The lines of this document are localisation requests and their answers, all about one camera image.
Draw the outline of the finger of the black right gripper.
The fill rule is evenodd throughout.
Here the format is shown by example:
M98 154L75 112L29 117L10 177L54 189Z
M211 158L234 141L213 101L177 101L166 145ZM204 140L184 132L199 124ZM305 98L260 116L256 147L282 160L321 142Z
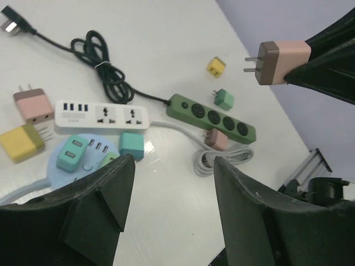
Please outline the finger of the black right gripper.
M354 8L323 31L306 40L311 48L309 61L354 38Z
M284 76L288 84L354 104L354 39L310 38L311 59Z

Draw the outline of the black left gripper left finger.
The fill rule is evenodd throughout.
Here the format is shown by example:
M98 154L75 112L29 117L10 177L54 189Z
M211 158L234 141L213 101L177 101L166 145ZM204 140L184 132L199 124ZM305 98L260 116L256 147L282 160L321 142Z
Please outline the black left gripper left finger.
M119 156L58 190L2 206L1 264L112 265L134 176L134 158Z

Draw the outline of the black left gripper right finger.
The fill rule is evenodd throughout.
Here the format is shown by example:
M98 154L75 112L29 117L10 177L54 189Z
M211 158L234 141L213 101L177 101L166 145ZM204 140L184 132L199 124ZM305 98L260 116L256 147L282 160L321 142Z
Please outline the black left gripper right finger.
M322 207L275 191L227 160L214 181L228 265L353 265L354 202Z

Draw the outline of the pink brown charger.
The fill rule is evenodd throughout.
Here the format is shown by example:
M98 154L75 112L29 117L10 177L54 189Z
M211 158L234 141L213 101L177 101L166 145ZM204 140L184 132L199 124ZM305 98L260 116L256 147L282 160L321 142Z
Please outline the pink brown charger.
M254 73L260 85L284 84L285 75L307 63L310 56L311 47L302 40L262 42L256 57L245 58L256 66L245 68L244 72Z

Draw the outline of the teal charger dark base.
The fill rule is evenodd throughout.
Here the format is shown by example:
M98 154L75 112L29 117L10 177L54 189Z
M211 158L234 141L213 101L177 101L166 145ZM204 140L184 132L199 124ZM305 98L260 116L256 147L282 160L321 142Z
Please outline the teal charger dark base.
M132 155L135 161L144 158L144 137L142 134L124 132L119 139L120 155Z

